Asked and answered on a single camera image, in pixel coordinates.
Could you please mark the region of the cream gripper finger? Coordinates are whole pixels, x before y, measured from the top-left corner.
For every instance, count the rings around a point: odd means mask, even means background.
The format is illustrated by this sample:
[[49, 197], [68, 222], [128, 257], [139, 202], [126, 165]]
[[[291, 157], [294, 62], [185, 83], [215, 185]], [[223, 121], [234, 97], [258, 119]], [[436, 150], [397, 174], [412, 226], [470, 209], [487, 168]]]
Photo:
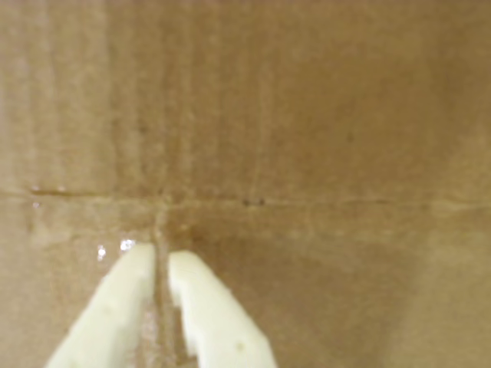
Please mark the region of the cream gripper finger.
[[127, 367], [154, 296], [156, 250], [140, 243], [103, 277], [46, 367]]
[[199, 367], [274, 367], [266, 334], [201, 257], [173, 251], [168, 285], [186, 353]]

